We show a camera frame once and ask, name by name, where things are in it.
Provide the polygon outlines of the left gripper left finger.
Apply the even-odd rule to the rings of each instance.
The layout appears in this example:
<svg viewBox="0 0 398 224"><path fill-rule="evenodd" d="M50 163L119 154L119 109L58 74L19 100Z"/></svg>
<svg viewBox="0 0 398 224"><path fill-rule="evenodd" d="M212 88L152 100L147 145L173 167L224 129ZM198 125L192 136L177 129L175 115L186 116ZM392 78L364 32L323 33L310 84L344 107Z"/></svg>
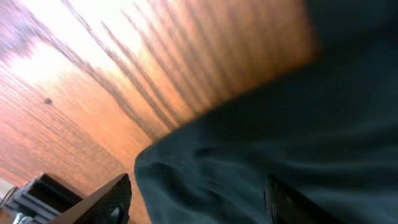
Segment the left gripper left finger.
<svg viewBox="0 0 398 224"><path fill-rule="evenodd" d="M49 223L128 224L131 199L129 175L121 174Z"/></svg>

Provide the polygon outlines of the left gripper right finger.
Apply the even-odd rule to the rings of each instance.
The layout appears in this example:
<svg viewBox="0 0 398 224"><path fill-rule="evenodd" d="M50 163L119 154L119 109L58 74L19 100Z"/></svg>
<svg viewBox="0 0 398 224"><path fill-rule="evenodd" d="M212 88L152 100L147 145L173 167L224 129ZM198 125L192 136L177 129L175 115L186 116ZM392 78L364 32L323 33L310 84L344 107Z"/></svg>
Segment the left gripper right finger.
<svg viewBox="0 0 398 224"><path fill-rule="evenodd" d="M272 174L266 179L264 200L273 224L343 224Z"/></svg>

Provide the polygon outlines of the black t-shirt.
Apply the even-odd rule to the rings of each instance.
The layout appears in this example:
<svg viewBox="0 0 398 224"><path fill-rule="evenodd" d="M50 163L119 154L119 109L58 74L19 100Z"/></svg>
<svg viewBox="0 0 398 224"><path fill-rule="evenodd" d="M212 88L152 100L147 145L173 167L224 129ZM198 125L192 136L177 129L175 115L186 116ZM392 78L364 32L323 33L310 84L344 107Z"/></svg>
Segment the black t-shirt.
<svg viewBox="0 0 398 224"><path fill-rule="evenodd" d="M344 223L397 222L397 2L307 6L318 60L138 155L152 223L269 223L268 174Z"/></svg>

